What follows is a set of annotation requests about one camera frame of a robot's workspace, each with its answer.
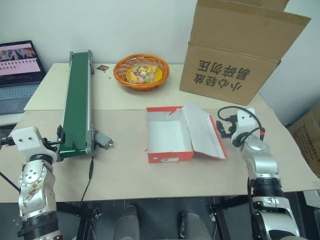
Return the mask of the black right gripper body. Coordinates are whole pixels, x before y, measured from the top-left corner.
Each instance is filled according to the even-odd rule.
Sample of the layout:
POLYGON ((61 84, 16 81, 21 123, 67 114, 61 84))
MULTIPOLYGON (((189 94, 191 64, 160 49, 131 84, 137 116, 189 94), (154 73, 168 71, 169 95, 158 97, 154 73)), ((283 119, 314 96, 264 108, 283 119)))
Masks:
POLYGON ((231 123, 231 126, 228 128, 229 133, 227 134, 227 138, 231 138, 232 135, 237 130, 238 117, 236 115, 231 115, 231 116, 227 117, 224 121, 231 123))

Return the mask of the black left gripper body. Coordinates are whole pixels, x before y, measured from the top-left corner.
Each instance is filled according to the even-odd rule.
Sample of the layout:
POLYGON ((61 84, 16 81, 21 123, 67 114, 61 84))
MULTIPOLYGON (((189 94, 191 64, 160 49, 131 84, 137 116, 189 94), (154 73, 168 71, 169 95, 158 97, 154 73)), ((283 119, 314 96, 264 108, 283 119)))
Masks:
POLYGON ((44 147, 50 151, 57 152, 59 150, 60 144, 63 142, 61 137, 48 140, 46 137, 42 138, 42 143, 44 147))

